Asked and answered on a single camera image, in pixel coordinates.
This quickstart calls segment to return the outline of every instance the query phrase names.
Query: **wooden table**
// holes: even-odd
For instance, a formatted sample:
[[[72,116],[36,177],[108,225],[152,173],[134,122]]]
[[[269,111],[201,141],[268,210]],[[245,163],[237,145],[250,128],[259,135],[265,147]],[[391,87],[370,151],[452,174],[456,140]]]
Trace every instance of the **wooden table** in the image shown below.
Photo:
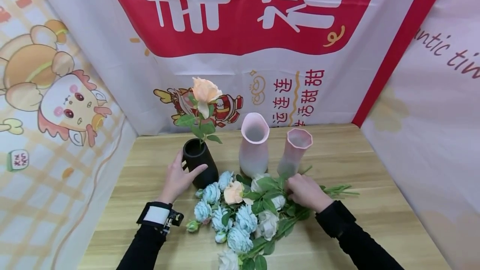
[[[268,140],[269,172],[276,176],[289,128],[273,128]],[[303,157],[304,167],[319,184],[352,184],[359,197],[344,200],[359,225],[369,232],[406,270],[450,269],[420,221],[395,186],[368,141],[354,125],[306,127],[313,145]],[[223,145],[208,143],[220,172],[239,172],[240,131],[219,133]],[[110,201],[98,223],[79,269],[114,269],[135,235],[136,220],[147,201],[153,200],[163,185],[164,171],[177,150],[191,134],[140,137],[133,145]],[[185,215],[194,219],[195,188],[175,202]],[[157,259],[156,269],[218,269],[217,253],[226,245],[214,241],[214,232],[199,233],[185,227],[172,227]],[[266,257],[268,269],[313,270],[356,269],[338,242],[329,238],[314,217],[300,222],[294,231],[277,243]]]

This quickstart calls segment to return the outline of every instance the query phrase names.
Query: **cartoon character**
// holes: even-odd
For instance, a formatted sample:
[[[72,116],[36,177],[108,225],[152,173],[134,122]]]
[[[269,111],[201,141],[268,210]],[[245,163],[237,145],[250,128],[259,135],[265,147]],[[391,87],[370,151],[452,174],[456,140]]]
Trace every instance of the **cartoon character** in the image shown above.
[[[163,103],[173,103],[177,114],[171,116],[176,125],[177,119],[183,115],[196,115],[197,110],[193,107],[188,96],[193,95],[192,88],[189,89],[167,89],[167,91],[155,89],[155,96],[159,97]],[[234,123],[240,116],[239,109],[243,107],[243,97],[238,95],[235,99],[230,95],[220,96],[213,104],[214,111],[210,118],[216,127],[225,127],[228,123]]]
[[[57,43],[66,42],[66,31],[63,23],[50,20],[1,47],[0,95],[17,110],[37,112],[42,133],[60,135],[77,146],[88,140],[92,147],[111,110],[103,107],[106,97],[83,70],[73,71],[73,57],[57,50]],[[21,121],[7,120],[5,131],[23,132]]]

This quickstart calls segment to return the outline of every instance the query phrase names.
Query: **vase opening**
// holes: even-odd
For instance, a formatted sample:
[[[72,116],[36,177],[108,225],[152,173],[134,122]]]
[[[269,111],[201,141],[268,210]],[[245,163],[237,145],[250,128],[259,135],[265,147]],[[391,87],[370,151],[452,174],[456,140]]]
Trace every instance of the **vase opening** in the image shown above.
[[[188,140],[184,146],[183,152],[190,157],[201,156],[205,152],[205,142],[200,144],[200,139]]]
[[[241,128],[241,133],[252,144],[262,144],[268,139],[270,129],[265,119],[256,112],[249,113]]]
[[[298,149],[307,149],[313,144],[312,135],[308,131],[299,128],[293,128],[289,131],[287,139],[293,147]]]

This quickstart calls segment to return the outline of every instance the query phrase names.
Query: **black sleeve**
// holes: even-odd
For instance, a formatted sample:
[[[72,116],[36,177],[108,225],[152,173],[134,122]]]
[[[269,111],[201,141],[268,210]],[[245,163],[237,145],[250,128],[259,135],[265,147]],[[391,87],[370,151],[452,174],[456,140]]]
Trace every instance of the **black sleeve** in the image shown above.
[[[165,242],[165,236],[160,233],[162,229],[163,225],[157,229],[148,225],[140,226],[117,270],[153,270],[158,251]]]
[[[343,252],[350,255],[359,270],[403,270],[385,249],[355,223],[355,217],[340,201],[335,201],[317,214],[316,219],[328,235],[338,239]]]

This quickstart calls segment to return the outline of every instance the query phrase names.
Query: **peach rose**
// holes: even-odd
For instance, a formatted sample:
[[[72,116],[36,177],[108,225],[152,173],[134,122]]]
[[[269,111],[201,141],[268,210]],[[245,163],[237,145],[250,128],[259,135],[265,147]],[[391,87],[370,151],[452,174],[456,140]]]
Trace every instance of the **peach rose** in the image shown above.
[[[241,203],[243,201],[243,184],[241,182],[230,182],[223,191],[225,203],[228,205]]]
[[[193,97],[198,101],[197,109],[204,119],[208,119],[208,104],[222,96],[222,91],[209,80],[193,77]]]

